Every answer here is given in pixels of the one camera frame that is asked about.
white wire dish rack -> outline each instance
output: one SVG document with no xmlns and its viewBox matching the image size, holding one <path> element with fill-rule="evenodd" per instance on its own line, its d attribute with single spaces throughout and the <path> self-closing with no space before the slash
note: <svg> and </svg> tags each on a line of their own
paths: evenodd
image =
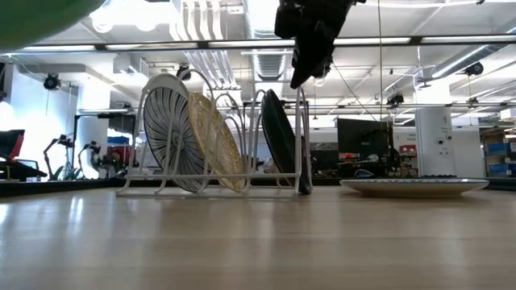
<svg viewBox="0 0 516 290">
<path fill-rule="evenodd" d="M 207 154 L 204 154 L 202 156 L 203 165 L 201 172 L 197 172 L 197 174 L 182 174 L 184 172 L 187 172 L 187 170 L 184 169 L 183 164 L 180 166 L 181 158 L 183 161 L 185 161 L 186 154 L 184 152 L 181 152 L 185 149 L 185 146 L 189 146 L 190 143 L 188 140 L 185 142 L 184 137 L 187 134 L 190 134 L 189 128 L 187 126 L 175 126 L 177 121 L 177 114 L 172 112 L 173 106 L 179 106 L 178 102 L 175 101 L 165 101 L 165 107 L 158 106 L 158 110 L 160 112 L 164 112 L 165 116 L 168 116 L 167 118 L 169 120 L 165 120 L 164 118 L 160 118 L 162 129 L 163 124 L 166 124 L 167 127 L 166 130 L 166 138 L 164 135 L 162 135 L 163 139 L 163 149 L 162 157 L 164 157 L 162 163 L 160 164 L 163 168 L 163 173 L 160 175 L 143 175 L 142 171 L 144 169 L 144 157 L 146 156 L 147 150 L 149 150 L 149 142 L 146 142 L 144 144 L 144 152 L 141 154 L 142 160 L 139 162 L 139 167 L 133 168 L 133 164 L 135 161 L 135 145 L 136 145 L 136 137 L 139 136 L 139 129 L 140 124 L 144 122 L 144 103 L 149 98 L 149 95 L 154 94 L 153 97 L 156 96 L 156 90 L 161 89 L 161 93 L 159 94 L 159 97 L 161 97 L 161 100 L 163 100 L 163 92 L 168 92 L 167 96 L 171 96 L 172 98 L 176 97 L 179 99 L 181 95 L 182 100 L 190 100 L 191 96 L 189 96 L 188 91 L 182 84 L 181 80 L 182 77 L 187 73 L 197 73 L 201 76 L 201 78 L 206 82 L 210 89 L 211 98 L 210 100 L 210 112 L 206 116 L 207 121 L 207 128 L 204 133 L 204 143 L 211 144 L 211 146 L 214 146 L 214 153 L 215 155 L 218 153 L 218 146 L 221 143 L 221 138 L 219 136 L 222 135 L 224 126 L 226 126 L 226 120 L 230 120 L 229 122 L 233 122 L 235 124 L 235 128 L 238 133 L 239 137 L 239 145 L 240 145 L 240 153 L 239 153 L 239 161 L 243 165 L 243 169 L 241 173 L 239 174 L 218 174 L 216 170 L 214 170 L 214 164 L 218 164 L 217 156 L 208 156 Z M 309 118 L 308 118 L 308 105 L 306 102 L 305 94 L 302 89 L 298 90 L 297 98 L 296 98 L 296 105 L 295 105 L 295 152 L 294 152 L 294 163 L 295 163 L 295 169 L 294 172 L 287 172 L 287 173 L 258 173 L 255 171 L 256 168 L 256 160 L 257 160 L 257 148 L 258 148 L 258 133 L 259 133 L 259 126 L 260 126 L 260 120 L 262 118 L 261 112 L 258 114 L 257 120 L 255 122 L 255 113 L 257 108 L 257 98 L 261 95 L 265 95 L 266 92 L 264 90 L 259 90 L 255 93 L 252 99 L 251 108 L 250 110 L 250 124 L 248 125 L 248 128 L 246 128 L 245 123 L 245 107 L 242 109 L 239 108 L 237 102 L 235 99 L 233 99 L 228 93 L 223 93 L 217 97 L 214 96 L 213 88 L 211 87 L 210 83 L 206 79 L 206 77 L 195 69 L 189 69 L 187 71 L 184 71 L 179 78 L 176 78 L 175 76 L 171 76 L 169 74 L 160 74 L 158 76 L 153 77 L 148 84 L 143 89 L 142 97 L 139 102 L 138 107 L 138 114 L 136 117 L 136 124 L 135 124 L 135 132 L 133 134 L 132 139 L 132 149 L 131 149 L 131 158 L 129 162 L 129 168 L 127 170 L 128 174 L 126 176 L 126 183 L 125 185 L 119 189 L 116 192 L 117 197 L 134 197 L 134 198 L 144 198 L 144 197 L 150 197 L 150 198 L 230 198 L 230 199 L 296 199 L 299 193 L 299 186 L 300 186 L 300 178 L 302 176 L 302 142 L 305 144 L 306 153 L 305 154 L 305 162 L 306 162 L 306 175 L 308 176 L 308 180 L 310 183 L 310 191 L 313 188 L 313 185 L 311 183 L 311 166 L 310 166 L 310 155 L 308 152 L 310 152 L 310 134 L 309 134 Z M 239 122 L 235 120 L 235 118 L 231 115 L 227 115 L 223 117 L 222 123 L 219 123 L 218 128 L 211 128 L 213 126 L 212 120 L 214 119 L 214 116 L 216 114 L 219 114 L 217 111 L 217 101 L 221 97 L 228 98 L 232 105 L 236 108 L 236 116 L 239 119 Z M 305 136 L 304 140 L 302 139 L 302 128 L 303 128 L 303 134 Z M 233 191 L 230 190 L 210 190 L 212 187 L 222 187 L 222 185 L 209 185 L 210 180 L 244 180 L 244 184 L 242 187 L 234 189 Z M 264 190 L 267 187 L 256 187 L 251 184 L 251 180 L 255 179 L 275 179 L 277 182 L 277 186 L 275 187 L 269 187 L 270 189 L 276 189 L 276 190 Z M 282 187 L 280 186 L 280 180 L 281 179 L 291 179 L 295 180 L 292 187 Z M 131 182 L 133 180 L 160 180 L 160 186 L 158 188 L 147 188 L 147 190 L 142 190 L 139 188 L 138 190 L 134 191 L 131 189 Z M 181 184 L 181 183 L 187 183 L 188 180 L 196 180 L 197 182 L 200 182 L 199 186 L 190 188 L 187 191 L 174 191 L 172 193 L 168 193 L 168 190 L 165 190 L 165 185 L 167 184 L 167 181 L 172 180 L 175 184 Z"/>
</svg>

ceiling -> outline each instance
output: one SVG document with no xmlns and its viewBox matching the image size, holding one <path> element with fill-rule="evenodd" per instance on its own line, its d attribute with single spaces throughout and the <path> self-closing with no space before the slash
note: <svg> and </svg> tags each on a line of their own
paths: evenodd
<svg viewBox="0 0 516 290">
<path fill-rule="evenodd" d="M 273 26 L 274 11 L 277 0 L 247 0 L 260 2 L 263 11 L 257 11 L 263 15 L 264 21 L 269 21 Z M 471 35 L 496 33 L 499 27 L 516 20 L 515 1 L 485 1 L 482 5 L 460 5 L 441 7 L 421 7 L 432 3 L 458 3 L 464 0 L 431 1 L 431 0 L 382 0 L 381 1 L 381 32 L 382 35 Z M 351 36 L 378 36 L 378 7 L 377 1 L 368 0 L 366 5 L 358 4 L 352 7 L 347 21 L 344 24 L 340 37 Z M 228 7 L 239 7 L 243 3 L 240 0 L 221 1 L 223 8 L 221 15 L 221 30 L 225 39 L 246 39 L 248 26 L 244 14 L 232 14 L 227 12 Z M 91 43 L 132 43 L 144 41 L 172 41 L 169 34 L 169 25 L 159 24 L 154 30 L 144 32 L 134 25 L 119 25 L 107 33 L 98 33 L 92 26 L 92 19 L 81 20 L 77 25 L 70 27 L 58 35 L 54 35 L 40 44 L 91 44 Z M 341 76 L 334 69 L 328 74 L 324 85 L 315 86 L 314 81 L 305 83 L 305 91 L 310 104 L 317 105 L 354 104 L 356 96 L 363 104 L 376 104 L 382 97 L 387 97 L 392 91 L 384 92 L 385 88 L 402 77 L 403 74 L 414 73 L 418 67 L 432 67 L 443 63 L 445 60 L 467 49 L 467 46 L 422 46 L 403 48 L 338 48 L 334 53 L 335 65 L 347 82 L 344 83 Z M 242 51 L 230 50 L 227 52 L 232 71 L 238 85 L 242 89 L 242 99 L 250 99 L 254 94 L 255 74 L 253 71 L 252 57 L 243 56 Z M 24 56 L 16 61 L 24 64 L 85 64 L 113 81 L 127 87 L 135 95 L 139 96 L 142 84 L 135 84 L 130 79 L 124 80 L 119 73 L 113 72 L 113 59 L 115 53 L 105 54 L 81 54 L 81 55 L 48 55 L 48 56 Z M 187 63 L 188 59 L 183 52 L 146 52 L 133 53 L 133 59 L 145 59 L 152 73 L 169 70 L 174 73 L 177 64 Z M 447 79 L 450 81 L 451 95 L 456 102 L 465 102 L 470 95 L 481 96 L 483 92 L 510 83 L 516 77 L 516 66 L 507 65 L 516 60 L 516 47 L 510 45 L 499 52 L 484 58 L 481 63 L 485 70 L 483 75 L 468 78 L 465 75 L 453 75 Z M 287 70 L 285 79 L 288 80 L 292 70 Z M 199 77 L 193 77 L 188 81 L 187 87 L 191 90 L 202 91 L 203 82 Z M 406 102 L 412 101 L 414 86 L 408 84 L 398 88 L 405 96 Z M 514 97 L 516 90 L 505 90 L 489 96 L 489 102 L 502 102 Z M 281 91 L 283 98 L 294 98 L 296 92 L 289 88 L 289 84 L 283 84 Z M 120 100 L 127 100 L 126 96 L 119 96 Z M 328 114 L 329 110 L 320 110 L 319 114 Z M 492 114 L 491 110 L 483 114 Z"/>
</svg>

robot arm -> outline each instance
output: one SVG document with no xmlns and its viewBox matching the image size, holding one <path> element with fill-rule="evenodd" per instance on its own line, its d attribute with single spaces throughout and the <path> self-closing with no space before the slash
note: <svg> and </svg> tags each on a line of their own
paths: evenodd
<svg viewBox="0 0 516 290">
<path fill-rule="evenodd" d="M 297 89 L 310 77 L 325 77 L 333 62 L 333 42 L 347 13 L 366 0 L 280 0 L 274 33 L 282 39 L 295 37 L 290 87 Z"/>
</svg>

